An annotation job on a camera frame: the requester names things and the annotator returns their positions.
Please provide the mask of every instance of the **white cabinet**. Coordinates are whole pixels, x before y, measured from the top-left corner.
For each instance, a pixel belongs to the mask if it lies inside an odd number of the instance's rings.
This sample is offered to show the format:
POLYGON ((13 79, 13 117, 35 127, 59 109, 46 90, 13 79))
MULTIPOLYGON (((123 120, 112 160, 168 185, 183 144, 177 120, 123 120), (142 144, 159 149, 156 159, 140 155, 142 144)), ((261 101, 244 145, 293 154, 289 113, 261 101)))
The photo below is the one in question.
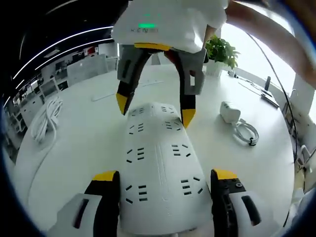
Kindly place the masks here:
POLYGON ((25 125, 29 127, 36 113, 40 110, 43 103, 39 95, 32 98, 25 106, 20 109, 25 125))

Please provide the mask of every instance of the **cable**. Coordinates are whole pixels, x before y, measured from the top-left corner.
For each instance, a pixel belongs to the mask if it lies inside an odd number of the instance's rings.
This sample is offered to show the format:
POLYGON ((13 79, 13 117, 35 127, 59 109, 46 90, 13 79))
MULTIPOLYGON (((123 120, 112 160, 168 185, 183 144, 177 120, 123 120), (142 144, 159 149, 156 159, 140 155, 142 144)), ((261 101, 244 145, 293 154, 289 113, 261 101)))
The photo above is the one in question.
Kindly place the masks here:
POLYGON ((290 113, 291 113, 291 116, 292 116, 292 121, 293 121, 294 129, 295 129, 295 155, 294 155, 294 162, 295 162, 296 159, 297 159, 297 143, 298 143, 298 142, 297 142, 297 128, 296 128, 296 122, 295 122, 295 118, 294 118, 294 115, 293 115, 293 111, 292 111, 292 107, 291 107, 289 98, 288 98, 288 96, 287 96, 287 94, 286 94, 286 92, 285 92, 285 90, 284 90, 284 87, 283 87, 283 85, 282 85, 280 79, 279 79, 278 76, 277 76, 277 73, 276 73, 276 71, 275 71, 275 69, 274 69, 272 63, 270 62, 270 60, 269 60, 268 57, 266 56, 266 54, 265 54, 265 52, 263 51, 263 49, 261 48, 261 46, 258 44, 258 42, 257 42, 250 34, 247 33, 247 35, 256 43, 256 45, 257 45, 257 46, 259 47, 259 49, 261 50, 262 54, 265 56, 266 60, 267 60, 268 63, 270 64, 270 67, 271 67, 273 73, 275 74, 276 79, 277 79, 278 83, 280 84, 281 89, 282 89, 282 91, 283 91, 283 93, 284 93, 284 95, 285 95, 286 103, 287 103, 287 105, 288 105, 288 108, 290 109, 290 113))
POLYGON ((241 120, 241 122, 237 122, 235 124, 233 124, 233 128, 234 128, 234 134, 236 137, 238 137, 240 140, 248 143, 250 146, 255 146, 257 144, 257 142, 259 141, 259 133, 256 130, 256 128, 248 123, 246 123, 245 121, 241 120), (254 134, 254 138, 245 138, 242 133, 240 132, 239 128, 240 127, 245 127, 248 130, 250 130, 253 134, 254 134))
POLYGON ((39 113, 34 118, 34 122, 33 122, 32 127, 31 127, 31 136, 33 137, 33 139, 35 141, 37 141, 38 143, 42 143, 44 138, 45 138, 47 130, 49 128, 51 128, 53 130, 53 140, 51 141, 50 145, 47 148, 47 152, 45 153, 44 157, 42 158, 42 160, 40 161, 39 165, 37 166, 37 168, 35 170, 35 173, 34 173, 33 178, 31 180, 30 188, 28 190, 27 204, 29 203, 30 190, 31 190, 33 181, 35 179, 35 176, 36 176, 38 170, 40 169, 41 164, 45 160, 46 156, 48 155, 50 150, 55 145, 56 133, 57 133, 56 128, 58 125, 57 117, 60 113, 62 105, 63 105, 63 101, 61 99, 59 99, 59 97, 57 96, 54 99, 50 100, 47 103, 46 109, 42 113, 39 113))

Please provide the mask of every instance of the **table surface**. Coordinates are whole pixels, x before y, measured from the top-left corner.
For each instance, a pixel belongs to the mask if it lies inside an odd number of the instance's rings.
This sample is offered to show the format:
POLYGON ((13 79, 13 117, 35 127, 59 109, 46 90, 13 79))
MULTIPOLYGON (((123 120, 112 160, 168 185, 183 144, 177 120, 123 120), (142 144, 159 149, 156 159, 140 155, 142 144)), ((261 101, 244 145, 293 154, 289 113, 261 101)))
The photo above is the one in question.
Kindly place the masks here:
MULTIPOLYGON (((197 112, 187 128, 208 185, 213 168, 231 170, 247 190, 255 191, 283 225, 290 207, 294 164, 290 136, 283 116, 260 97, 240 86, 238 79, 222 73, 206 76, 197 112), (255 147, 238 141, 232 126, 219 115, 222 101, 231 101, 241 118, 252 124, 260 139, 255 147)), ((83 193, 92 177, 106 170, 121 170, 123 134, 127 117, 118 108, 116 72, 77 83, 58 95, 63 99, 57 140, 42 163, 30 189, 35 170, 45 154, 27 131, 17 157, 14 183, 18 196, 42 229, 56 221, 56 213, 75 194, 83 193)), ((147 102, 179 104, 179 76, 173 65, 146 66, 130 108, 147 102)))

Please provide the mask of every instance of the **socket hole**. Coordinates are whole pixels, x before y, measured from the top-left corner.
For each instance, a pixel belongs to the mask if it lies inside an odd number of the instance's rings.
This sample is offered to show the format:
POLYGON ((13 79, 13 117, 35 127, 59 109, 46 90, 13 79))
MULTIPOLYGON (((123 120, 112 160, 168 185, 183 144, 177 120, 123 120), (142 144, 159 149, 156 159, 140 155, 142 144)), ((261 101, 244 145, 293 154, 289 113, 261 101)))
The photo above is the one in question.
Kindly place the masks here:
POLYGON ((128 198, 125 199, 128 203, 133 204, 133 201, 129 200, 128 198))

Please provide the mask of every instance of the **black cable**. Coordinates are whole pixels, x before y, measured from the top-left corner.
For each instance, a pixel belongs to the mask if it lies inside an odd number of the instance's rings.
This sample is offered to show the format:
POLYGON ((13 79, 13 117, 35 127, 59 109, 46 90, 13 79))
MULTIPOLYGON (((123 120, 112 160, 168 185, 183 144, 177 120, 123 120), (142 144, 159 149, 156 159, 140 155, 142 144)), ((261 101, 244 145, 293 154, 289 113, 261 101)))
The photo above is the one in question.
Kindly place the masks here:
POLYGON ((286 99, 286 103, 287 103, 287 106, 288 108, 290 109, 290 113, 291 113, 291 116, 292 116, 292 120, 293 120, 293 124, 294 124, 294 129, 295 129, 295 156, 294 156, 294 162, 296 161, 296 158, 297 158, 297 129, 296 129, 296 122, 295 122, 295 118, 294 118, 294 115, 293 115, 293 111, 292 111, 292 107, 291 107, 291 104, 289 102, 289 99, 287 97, 287 94, 284 90, 284 87, 280 81, 280 79, 278 78, 277 76, 277 73, 272 65, 272 63, 270 62, 270 60, 268 59, 268 57, 266 56, 265 52, 263 51, 263 49, 261 48, 261 46, 258 44, 258 42, 250 35, 247 33, 247 35, 256 43, 256 45, 259 47, 259 49, 261 50, 261 52, 263 53, 263 55, 265 56, 265 58, 267 59, 268 63, 270 64, 270 67, 272 69, 272 71, 274 72, 275 76, 276 76, 276 79, 278 81, 278 83, 280 84, 281 86, 281 89, 285 95, 285 99, 286 99))

